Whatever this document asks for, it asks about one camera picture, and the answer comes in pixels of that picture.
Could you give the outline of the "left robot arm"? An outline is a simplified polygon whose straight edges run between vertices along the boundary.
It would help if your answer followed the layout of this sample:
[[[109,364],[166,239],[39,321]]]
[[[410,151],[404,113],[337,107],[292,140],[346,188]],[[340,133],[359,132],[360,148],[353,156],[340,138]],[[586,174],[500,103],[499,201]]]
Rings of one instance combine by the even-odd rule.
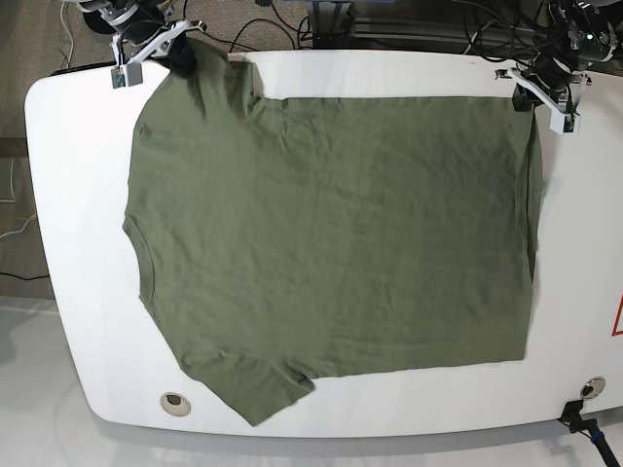
[[[580,75],[622,55],[622,3],[540,1],[532,14],[521,1],[506,5],[531,33],[531,42],[512,55],[520,76],[572,114],[578,98],[571,87]]]

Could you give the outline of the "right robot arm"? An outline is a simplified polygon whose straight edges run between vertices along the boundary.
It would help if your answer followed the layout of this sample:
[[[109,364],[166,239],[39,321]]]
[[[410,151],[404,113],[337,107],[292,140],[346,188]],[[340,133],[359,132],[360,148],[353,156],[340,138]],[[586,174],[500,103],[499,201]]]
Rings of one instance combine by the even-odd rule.
[[[195,72],[197,60],[187,33],[203,30],[202,22],[172,19],[163,1],[77,1],[75,6],[92,31],[110,37],[115,89],[140,84],[146,60],[182,78]]]

